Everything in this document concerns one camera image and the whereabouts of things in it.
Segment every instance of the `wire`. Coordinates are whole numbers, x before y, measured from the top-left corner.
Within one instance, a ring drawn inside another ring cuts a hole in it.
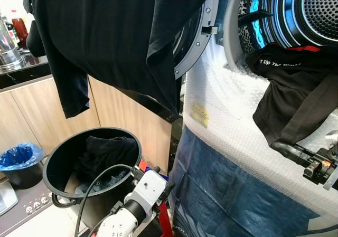
[[[89,235],[87,237],[92,237],[93,233],[95,232],[95,230],[101,225],[101,223],[109,216],[112,216],[113,213],[109,213],[107,216],[105,216],[102,220],[99,221],[99,223],[96,224],[96,226],[94,226],[94,228],[91,230],[91,232],[89,233]]]
[[[74,234],[74,237],[78,237],[79,235],[79,229],[80,229],[80,223],[81,223],[81,218],[82,218],[82,212],[83,212],[83,208],[85,207],[85,203],[86,203],[86,200],[88,198],[88,195],[91,191],[91,189],[94,187],[95,183],[98,181],[98,179],[104,175],[106,172],[114,169],[114,168],[117,168],[117,167],[124,167],[128,170],[132,170],[132,167],[128,166],[128,165],[124,165],[124,164],[118,164],[118,165],[114,165],[114,166],[111,166],[111,167],[108,167],[106,170],[104,170],[101,174],[99,174],[95,180],[89,185],[89,188],[88,190],[86,191],[84,197],[83,197],[83,200],[81,201],[81,204],[80,204],[80,210],[79,210],[79,214],[78,214],[78,220],[76,221],[76,227],[75,227],[75,234]]]

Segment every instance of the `white floor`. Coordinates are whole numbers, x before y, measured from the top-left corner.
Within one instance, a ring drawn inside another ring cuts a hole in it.
[[[71,209],[60,209],[51,205],[6,237],[73,237],[76,220],[77,216]],[[81,224],[80,232],[85,228]]]

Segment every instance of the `hanging black shirt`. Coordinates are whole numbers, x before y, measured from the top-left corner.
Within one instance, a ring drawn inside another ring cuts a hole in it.
[[[298,51],[269,44],[248,56],[252,71],[270,81],[253,115],[270,146],[302,140],[337,108],[337,50],[321,49]]]
[[[171,41],[204,1],[30,0],[66,117],[88,108],[87,74],[177,112]]]

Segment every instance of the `blue trash bag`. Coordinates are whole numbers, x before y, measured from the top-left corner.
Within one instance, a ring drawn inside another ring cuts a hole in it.
[[[28,168],[41,161],[43,157],[43,149],[31,143],[22,143],[1,154],[0,171]]]

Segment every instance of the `blue led light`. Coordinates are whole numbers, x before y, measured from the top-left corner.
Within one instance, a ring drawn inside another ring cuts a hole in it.
[[[258,0],[252,0],[252,4],[250,6],[250,12],[251,13],[258,11],[258,4],[259,4]],[[260,28],[258,20],[252,22],[252,26],[253,26],[253,30],[255,31],[256,40],[257,40],[259,46],[261,48],[264,48],[264,46],[265,46],[264,38],[262,36],[261,28]]]

